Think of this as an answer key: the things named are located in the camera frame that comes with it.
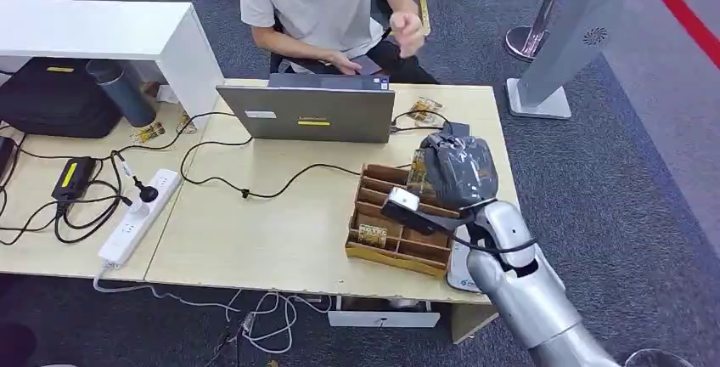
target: wooden card holder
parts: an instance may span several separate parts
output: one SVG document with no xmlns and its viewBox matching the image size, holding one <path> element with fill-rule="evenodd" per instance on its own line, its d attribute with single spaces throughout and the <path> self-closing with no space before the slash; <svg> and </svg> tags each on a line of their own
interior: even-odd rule
<svg viewBox="0 0 720 367">
<path fill-rule="evenodd" d="M 450 239 L 440 233 L 421 234 L 380 213 L 392 188 L 406 189 L 407 181 L 408 170 L 381 165 L 363 167 L 345 245 L 347 256 L 443 277 L 452 251 Z M 437 216 L 459 216 L 439 207 L 430 196 L 420 197 L 419 209 Z"/>
</svg>

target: power strip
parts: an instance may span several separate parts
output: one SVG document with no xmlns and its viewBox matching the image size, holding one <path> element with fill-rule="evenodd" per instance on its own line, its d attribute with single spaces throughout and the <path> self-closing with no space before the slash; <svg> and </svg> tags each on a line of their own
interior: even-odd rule
<svg viewBox="0 0 720 367">
<path fill-rule="evenodd" d="M 148 186 L 158 190 L 157 198 L 150 203 L 143 203 L 140 200 L 132 203 L 125 217 L 100 248 L 100 257 L 116 267 L 124 264 L 179 185 L 180 176 L 177 172 L 167 169 L 158 170 L 148 183 Z"/>
</svg>

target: man's hand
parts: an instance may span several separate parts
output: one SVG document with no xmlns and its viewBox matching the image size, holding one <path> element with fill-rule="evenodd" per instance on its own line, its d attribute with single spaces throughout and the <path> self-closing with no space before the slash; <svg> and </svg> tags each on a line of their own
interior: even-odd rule
<svg viewBox="0 0 720 367">
<path fill-rule="evenodd" d="M 331 51 L 324 55 L 321 60 L 334 65 L 341 73 L 347 74 L 348 76 L 354 76 L 362 69 L 360 64 L 353 63 L 346 55 L 339 51 Z"/>
<path fill-rule="evenodd" d="M 420 17 L 414 13 L 393 13 L 390 27 L 400 43 L 400 58 L 414 56 L 425 44 L 425 28 Z"/>
</svg>

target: gray bottle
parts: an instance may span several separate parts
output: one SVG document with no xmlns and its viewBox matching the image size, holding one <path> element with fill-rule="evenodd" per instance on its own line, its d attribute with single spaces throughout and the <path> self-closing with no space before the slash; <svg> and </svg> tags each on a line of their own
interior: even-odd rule
<svg viewBox="0 0 720 367">
<path fill-rule="evenodd" d="M 111 59 L 91 59 L 85 70 L 115 102 L 120 113 L 134 127 L 147 127 L 155 120 L 155 110 L 145 101 L 125 69 Z"/>
</svg>

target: white cable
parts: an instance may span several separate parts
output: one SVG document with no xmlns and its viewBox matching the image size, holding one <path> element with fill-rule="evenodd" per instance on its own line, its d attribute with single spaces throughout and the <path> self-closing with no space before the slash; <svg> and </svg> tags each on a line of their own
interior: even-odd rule
<svg viewBox="0 0 720 367">
<path fill-rule="evenodd" d="M 228 302 L 228 307 L 232 307 L 232 306 L 233 306 L 233 302 L 235 302 L 235 299 L 237 299 L 238 296 L 240 296 L 240 293 L 241 293 L 242 291 L 243 291 L 242 289 L 238 289 L 238 291 L 235 292 L 235 296 L 233 296 L 233 298 L 230 299 L 230 302 Z M 227 310 L 227 309 L 225 309 L 225 320 L 227 320 L 227 322 L 230 323 L 230 313 L 228 313 L 228 310 Z"/>
<path fill-rule="evenodd" d="M 96 291 L 102 292 L 102 293 L 121 293 L 121 292 L 139 291 L 139 290 L 141 290 L 141 289 L 150 289 L 150 291 L 153 293 L 153 296 L 156 297 L 156 298 L 158 298 L 158 299 L 164 299 L 164 298 L 166 298 L 166 297 L 171 297 L 171 298 L 179 301 L 180 303 L 183 303 L 183 304 L 186 304 L 186 305 L 189 305 L 189 306 L 196 306 L 196 307 L 200 307 L 200 308 L 203 308 L 203 307 L 223 308 L 223 309 L 225 309 L 225 320 L 227 320 L 227 322 L 230 321 L 230 315 L 229 315 L 228 312 L 235 312 L 235 313 L 240 313 L 240 312 L 242 312 L 240 309 L 237 309 L 237 308 L 233 308 L 233 307 L 232 307 L 232 306 L 233 306 L 233 303 L 235 302 L 235 300 L 238 298 L 238 296 L 240 295 L 240 293 L 243 291 L 242 289 L 238 289 L 238 291 L 235 292 L 235 295 L 233 296 L 233 298 L 230 299 L 230 302 L 228 302 L 227 305 L 223 305 L 223 304 L 221 304 L 221 303 L 196 303 L 196 302 L 190 302 L 190 301 L 186 301 L 186 300 L 182 299 L 180 296 L 173 295 L 173 294 L 171 294 L 171 293 L 163 293 L 163 294 L 160 294 L 160 293 L 158 293 L 158 292 L 155 290 L 155 287 L 152 286 L 152 285 L 135 285 L 135 286 L 126 286 L 126 287 L 121 287 L 121 288 L 104 288 L 104 287 L 100 286 L 100 279 L 102 278 L 102 276 L 105 274 L 105 272 L 107 272 L 108 270 L 112 269 L 113 267 L 114 267 L 114 265 L 113 265 L 112 263 L 105 263 L 105 264 L 103 265 L 102 270 L 100 270 L 100 272 L 95 276 L 95 278 L 93 279 L 93 288 L 95 288 Z M 262 307 L 262 304 L 265 302 L 265 298 L 267 298 L 268 296 L 275 296 L 275 304 L 274 304 L 273 308 L 272 308 L 272 309 L 269 309 L 269 310 L 260 310 L 260 308 Z M 253 329 L 253 327 L 254 327 L 254 325 L 255 325 L 255 324 L 254 324 L 254 318 L 255 318 L 258 314 L 268 314 L 268 313 L 272 313 L 272 312 L 275 312 L 276 310 L 278 310 L 278 306 L 279 306 L 279 304 L 280 304 L 280 299 L 282 299 L 283 301 L 285 301 L 285 306 L 284 306 L 285 327 L 283 327 L 283 328 L 281 328 L 281 329 L 279 329 L 279 330 L 276 330 L 276 331 L 274 331 L 274 332 L 272 332 L 272 333 L 268 333 L 268 334 L 266 334 L 266 335 L 263 335 L 263 336 L 253 337 L 253 336 L 252 336 L 252 329 Z M 314 311 L 316 311 L 316 312 L 318 312 L 318 313 L 327 313 L 327 312 L 329 312 L 330 309 L 332 308 L 332 304 L 333 304 L 333 303 L 332 303 L 332 298 L 331 298 L 330 296 L 328 296 L 328 299 L 329 299 L 328 308 L 327 308 L 327 309 L 318 309 L 318 308 L 315 307 L 315 305 L 313 305 L 312 303 L 306 301 L 304 298 L 302 298 L 302 297 L 300 297 L 300 296 L 297 296 L 297 295 L 283 296 L 283 295 L 280 295 L 280 294 L 277 293 L 277 292 L 268 292 L 268 293 L 266 293 L 265 295 L 262 296 L 262 298 L 260 299 L 260 301 L 258 301 L 257 306 L 255 306 L 255 310 L 252 311 L 252 312 L 249 312 L 249 313 L 247 314 L 247 316 L 245 317 L 245 319 L 247 319 L 248 317 L 253 318 L 253 319 L 252 319 L 253 323 L 250 325 L 250 328 L 249 328 L 249 329 L 246 329 L 245 322 L 244 322 L 244 323 L 239 327 L 238 332 L 235 334 L 235 336 L 233 336 L 231 339 L 228 339 L 227 342 L 228 342 L 228 343 L 236 342 L 236 341 L 238 340 L 238 336 L 242 336 L 242 337 L 244 337 L 245 339 L 247 339 L 248 342 L 250 342 L 250 344 L 252 344 L 253 346 L 255 346 L 256 348 L 262 350 L 262 351 L 265 352 L 265 353 L 281 354 L 281 353 L 287 352 L 288 350 L 290 350 L 290 349 L 292 348 L 292 329 L 291 329 L 291 328 L 292 328 L 292 325 L 294 325 L 295 322 L 297 321 L 297 309 L 295 308 L 295 304 L 291 301 L 292 299 L 296 299 L 297 301 L 300 301 L 300 302 L 305 303 L 305 304 L 306 304 L 307 306 L 309 306 L 312 310 L 314 310 Z M 292 320 L 290 320 L 290 312 L 289 312 L 290 309 L 292 309 Z M 286 331 L 286 330 L 288 331 L 288 346 L 285 347 L 285 348 L 283 348 L 283 349 L 281 349 L 281 350 L 273 350 L 273 349 L 271 349 L 271 348 L 265 348 L 265 347 L 263 347 L 262 345 L 256 343 L 256 342 L 259 342 L 259 341 L 268 339 L 268 338 L 270 338 L 270 337 L 279 335 L 280 333 L 282 333 L 282 332 L 284 332 L 284 331 Z"/>
<path fill-rule="evenodd" d="M 158 299 L 164 299 L 166 297 L 171 297 L 171 298 L 179 301 L 180 303 L 184 303 L 189 306 L 196 306 L 199 308 L 206 308 L 206 307 L 224 308 L 226 314 L 227 314 L 227 311 L 231 311 L 231 312 L 235 312 L 235 313 L 242 312 L 242 310 L 240 310 L 240 309 L 232 308 L 228 305 L 223 305 L 221 303 L 196 303 L 196 302 L 186 301 L 186 300 L 182 299 L 180 296 L 173 295 L 171 293 L 160 294 L 155 290 L 155 287 L 152 285 L 135 285 L 135 286 L 127 286 L 127 287 L 123 287 L 123 288 L 104 288 L 104 287 L 100 286 L 100 278 L 102 278 L 102 276 L 105 274 L 105 272 L 112 269 L 113 267 L 114 267 L 114 265 L 112 263 L 105 263 L 103 265 L 103 269 L 95 276 L 95 279 L 93 279 L 93 288 L 95 288 L 96 291 L 102 292 L 102 293 L 121 293 L 121 292 L 139 291 L 141 289 L 150 289 L 150 291 L 153 292 L 153 296 L 155 296 Z"/>
<path fill-rule="evenodd" d="M 273 306 L 273 308 L 270 309 L 270 310 L 260 310 L 260 307 L 262 306 L 262 303 L 265 301 L 265 298 L 268 297 L 268 296 L 271 296 L 271 295 L 275 296 L 275 305 Z M 330 309 L 332 308 L 332 299 L 331 299 L 329 296 L 328 296 L 328 299 L 329 299 L 328 308 L 327 308 L 327 309 L 318 309 L 318 308 L 316 308 L 314 305 L 312 305 L 310 302 L 306 301 L 305 299 L 303 299 L 303 298 L 300 297 L 300 296 L 296 296 L 296 295 L 292 295 L 292 296 L 282 296 L 282 295 L 280 295 L 280 294 L 277 293 L 277 292 L 268 292 L 268 293 L 266 293 L 265 295 L 263 295 L 262 298 L 260 299 L 260 301 L 257 303 L 257 306 L 255 307 L 255 311 L 248 313 L 248 316 L 249 316 L 249 317 L 252 317 L 252 318 L 255 318 L 255 316 L 258 315 L 258 314 L 267 314 L 267 313 L 272 313 L 272 312 L 274 312 L 275 310 L 278 309 L 278 305 L 279 305 L 279 303 L 280 303 L 280 299 L 282 299 L 282 300 L 285 301 L 285 306 L 284 306 L 284 311 L 285 311 L 285 314 L 284 314 L 284 315 L 285 315 L 285 327 L 283 327 L 282 329 L 276 330 L 276 331 L 274 331 L 273 333 L 268 333 L 268 334 L 266 334 L 266 335 L 258 336 L 258 337 L 253 337 L 253 336 L 252 336 L 252 329 L 253 329 L 253 327 L 255 326 L 254 323 L 250 326 L 250 328 L 249 328 L 247 331 L 245 331 L 245 323 L 243 323 L 243 325 L 240 326 L 240 329 L 239 329 L 239 331 L 242 330 L 242 337 L 244 337 L 245 339 L 247 339 L 248 342 L 250 342 L 250 344 L 252 344 L 253 346 L 255 346 L 256 348 L 262 350 L 262 351 L 265 352 L 265 353 L 281 354 L 281 353 L 287 352 L 288 350 L 290 350 L 290 349 L 292 348 L 292 329 L 291 329 L 291 327 L 292 327 L 292 325 L 294 325 L 295 322 L 297 321 L 297 310 L 295 309 L 295 304 L 293 304 L 293 302 L 291 301 L 291 299 L 296 299 L 296 300 L 298 300 L 298 301 L 300 301 L 300 302 L 303 302 L 303 303 L 305 303 L 307 306 L 309 306 L 312 310 L 314 310 L 314 311 L 316 311 L 316 312 L 319 312 L 319 313 L 327 313 L 327 312 L 329 312 Z M 289 314 L 289 312 L 288 312 L 289 309 L 292 309 L 292 314 L 293 314 L 293 315 L 292 315 L 292 320 L 290 320 L 290 318 L 289 318 L 289 316 L 290 316 L 290 314 Z M 279 335 L 280 333 L 282 333 L 282 332 L 284 332 L 284 331 L 286 331 L 286 330 L 288 331 L 288 346 L 285 347 L 285 348 L 283 348 L 283 349 L 281 349 L 281 350 L 273 350 L 273 349 L 271 349 L 271 348 L 266 348 L 266 347 L 263 347 L 263 346 L 261 346 L 260 344 L 257 343 L 257 342 L 259 342 L 259 341 L 261 341 L 261 340 L 268 339 L 269 337 Z"/>
</svg>

